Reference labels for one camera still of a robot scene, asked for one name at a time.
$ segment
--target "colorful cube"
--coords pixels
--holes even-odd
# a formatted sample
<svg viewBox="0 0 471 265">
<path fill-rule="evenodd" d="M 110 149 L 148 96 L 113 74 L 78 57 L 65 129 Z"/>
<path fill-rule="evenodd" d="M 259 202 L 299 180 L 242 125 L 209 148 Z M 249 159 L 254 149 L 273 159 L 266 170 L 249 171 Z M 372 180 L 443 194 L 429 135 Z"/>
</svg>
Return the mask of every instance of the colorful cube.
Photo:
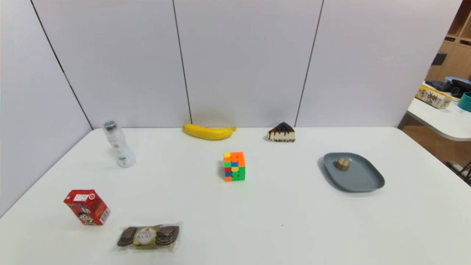
<svg viewBox="0 0 471 265">
<path fill-rule="evenodd" d="M 224 180 L 245 180 L 245 158 L 243 152 L 224 153 Z"/>
</svg>

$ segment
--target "yellow banana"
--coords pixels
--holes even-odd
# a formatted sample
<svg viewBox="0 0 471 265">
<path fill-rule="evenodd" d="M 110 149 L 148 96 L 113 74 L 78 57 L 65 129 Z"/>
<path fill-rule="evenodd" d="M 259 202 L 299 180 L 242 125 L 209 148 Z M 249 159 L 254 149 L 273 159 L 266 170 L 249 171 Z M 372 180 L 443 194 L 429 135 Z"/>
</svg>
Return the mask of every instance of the yellow banana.
<svg viewBox="0 0 471 265">
<path fill-rule="evenodd" d="M 183 125 L 183 131 L 191 136 L 206 140 L 222 140 L 229 138 L 236 128 L 206 128 L 194 124 Z"/>
</svg>

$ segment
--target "barcode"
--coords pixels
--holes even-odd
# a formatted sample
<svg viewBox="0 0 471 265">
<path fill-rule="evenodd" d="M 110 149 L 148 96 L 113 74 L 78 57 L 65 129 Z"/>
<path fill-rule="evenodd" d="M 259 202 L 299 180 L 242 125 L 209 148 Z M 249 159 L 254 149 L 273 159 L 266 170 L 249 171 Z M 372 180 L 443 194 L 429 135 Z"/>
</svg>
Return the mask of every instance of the barcode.
<svg viewBox="0 0 471 265">
<path fill-rule="evenodd" d="M 110 215 L 110 210 L 106 208 L 105 212 L 101 215 L 100 221 L 102 223 L 105 223 L 106 219 L 108 218 L 108 215 Z"/>
</svg>

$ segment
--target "wooden floor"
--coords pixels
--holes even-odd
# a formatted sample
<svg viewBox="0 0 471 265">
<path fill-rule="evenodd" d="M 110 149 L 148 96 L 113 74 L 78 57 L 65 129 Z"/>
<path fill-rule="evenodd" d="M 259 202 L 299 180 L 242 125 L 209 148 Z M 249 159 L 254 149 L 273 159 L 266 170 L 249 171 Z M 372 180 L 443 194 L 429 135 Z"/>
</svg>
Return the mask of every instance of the wooden floor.
<svg viewBox="0 0 471 265">
<path fill-rule="evenodd" d="M 423 125 L 405 126 L 403 131 L 442 163 L 452 160 L 465 166 L 471 161 L 471 141 L 448 140 Z"/>
</svg>

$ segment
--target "gray plate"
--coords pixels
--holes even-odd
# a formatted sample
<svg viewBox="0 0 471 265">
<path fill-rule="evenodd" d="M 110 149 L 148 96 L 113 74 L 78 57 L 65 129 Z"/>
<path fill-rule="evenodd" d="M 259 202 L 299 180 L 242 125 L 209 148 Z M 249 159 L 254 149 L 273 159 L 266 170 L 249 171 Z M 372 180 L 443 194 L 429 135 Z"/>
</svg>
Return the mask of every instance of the gray plate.
<svg viewBox="0 0 471 265">
<path fill-rule="evenodd" d="M 341 171 L 335 167 L 339 158 L 350 160 L 350 168 Z M 366 158 L 353 153 L 328 153 L 324 165 L 333 182 L 352 192 L 373 191 L 384 186 L 384 178 Z"/>
</svg>

